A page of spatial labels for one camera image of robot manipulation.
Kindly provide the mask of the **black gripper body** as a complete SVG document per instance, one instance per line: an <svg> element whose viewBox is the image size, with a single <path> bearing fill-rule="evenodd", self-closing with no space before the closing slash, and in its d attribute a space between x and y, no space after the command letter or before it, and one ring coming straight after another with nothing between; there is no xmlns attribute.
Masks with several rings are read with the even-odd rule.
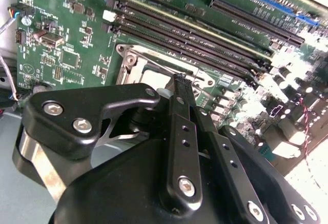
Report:
<svg viewBox="0 0 328 224"><path fill-rule="evenodd" d="M160 202L164 143L142 142L72 182L51 223L241 223L214 178L210 159L199 156L203 201L181 217Z"/></svg>

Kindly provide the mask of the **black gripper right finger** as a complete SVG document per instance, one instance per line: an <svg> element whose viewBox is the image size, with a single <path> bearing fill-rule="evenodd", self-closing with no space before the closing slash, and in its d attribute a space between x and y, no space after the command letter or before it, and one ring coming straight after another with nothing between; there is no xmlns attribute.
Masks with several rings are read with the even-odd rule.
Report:
<svg viewBox="0 0 328 224"><path fill-rule="evenodd" d="M317 211L236 129L215 128L196 106L192 88L187 80L199 145L209 153L232 223L321 223Z"/></svg>

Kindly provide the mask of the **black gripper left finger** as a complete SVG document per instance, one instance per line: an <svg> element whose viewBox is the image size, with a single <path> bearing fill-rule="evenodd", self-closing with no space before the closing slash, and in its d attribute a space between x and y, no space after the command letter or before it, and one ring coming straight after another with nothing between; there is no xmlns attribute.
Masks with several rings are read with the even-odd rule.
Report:
<svg viewBox="0 0 328 224"><path fill-rule="evenodd" d="M196 122L184 75L164 89L143 84L41 92L27 101L17 154L58 204L77 178L134 146L164 143L159 199L169 212L202 204Z"/></svg>

